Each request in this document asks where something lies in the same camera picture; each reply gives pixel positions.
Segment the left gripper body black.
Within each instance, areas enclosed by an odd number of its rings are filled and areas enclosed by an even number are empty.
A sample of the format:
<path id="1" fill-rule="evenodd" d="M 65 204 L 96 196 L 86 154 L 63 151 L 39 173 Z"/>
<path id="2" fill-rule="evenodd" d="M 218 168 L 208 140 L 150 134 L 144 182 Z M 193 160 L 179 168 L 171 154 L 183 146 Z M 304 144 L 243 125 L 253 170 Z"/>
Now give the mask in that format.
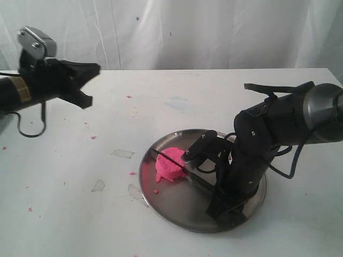
<path id="1" fill-rule="evenodd" d="M 19 58 L 18 101 L 40 102 L 60 98 L 77 103 L 76 62 L 58 59 L 35 59 L 28 52 Z"/>

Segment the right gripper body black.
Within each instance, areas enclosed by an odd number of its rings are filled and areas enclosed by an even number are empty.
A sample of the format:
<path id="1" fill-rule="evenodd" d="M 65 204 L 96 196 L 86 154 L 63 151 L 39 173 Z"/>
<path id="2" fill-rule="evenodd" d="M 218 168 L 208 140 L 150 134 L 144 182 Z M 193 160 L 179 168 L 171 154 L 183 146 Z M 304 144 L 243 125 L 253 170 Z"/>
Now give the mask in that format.
<path id="1" fill-rule="evenodd" d="M 215 166 L 215 198 L 225 206 L 239 206 L 256 194 L 267 165 L 279 150 L 275 118 L 280 114 L 280 104 L 261 103 L 236 115 L 235 142 L 221 151 Z"/>

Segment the left robot arm black grey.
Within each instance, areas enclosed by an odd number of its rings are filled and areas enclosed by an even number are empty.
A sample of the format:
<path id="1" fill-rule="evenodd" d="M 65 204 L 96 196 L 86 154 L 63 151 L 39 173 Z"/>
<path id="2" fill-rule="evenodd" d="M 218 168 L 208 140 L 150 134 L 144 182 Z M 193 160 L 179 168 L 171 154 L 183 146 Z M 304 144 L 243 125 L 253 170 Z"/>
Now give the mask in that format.
<path id="1" fill-rule="evenodd" d="M 82 109 L 93 98 L 81 88 L 100 74 L 96 63 L 75 63 L 55 58 L 35 60 L 23 51 L 18 74 L 1 79 L 1 111 L 18 111 L 59 98 Z"/>

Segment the right robot arm black grey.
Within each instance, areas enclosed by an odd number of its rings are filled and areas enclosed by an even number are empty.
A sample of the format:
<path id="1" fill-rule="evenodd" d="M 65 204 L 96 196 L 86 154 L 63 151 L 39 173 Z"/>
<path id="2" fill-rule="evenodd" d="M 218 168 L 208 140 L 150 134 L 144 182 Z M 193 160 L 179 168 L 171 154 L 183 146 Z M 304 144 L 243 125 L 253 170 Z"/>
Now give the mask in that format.
<path id="1" fill-rule="evenodd" d="M 235 141 L 221 152 L 206 211 L 215 220 L 257 193 L 275 157 L 296 146 L 290 172 L 282 174 L 292 179 L 305 145 L 342 140 L 341 87 L 309 81 L 296 87 L 245 84 L 244 88 L 265 94 L 266 99 L 234 119 Z"/>

